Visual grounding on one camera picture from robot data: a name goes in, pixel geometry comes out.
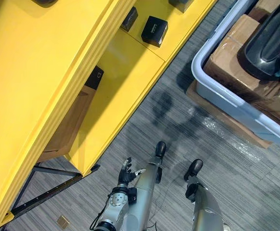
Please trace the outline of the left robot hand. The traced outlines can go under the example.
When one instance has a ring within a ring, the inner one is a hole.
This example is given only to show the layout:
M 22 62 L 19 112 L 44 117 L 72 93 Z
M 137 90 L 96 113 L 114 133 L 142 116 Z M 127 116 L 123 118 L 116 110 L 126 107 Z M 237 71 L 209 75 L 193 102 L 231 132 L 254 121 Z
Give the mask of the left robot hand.
M 137 170 L 135 172 L 132 172 L 130 167 L 132 166 L 132 158 L 128 157 L 119 172 L 119 177 L 118 177 L 118 186 L 122 185 L 123 187 L 127 187 L 130 182 L 132 182 L 135 178 L 138 176 L 142 175 L 146 169 L 142 168 L 140 170 Z

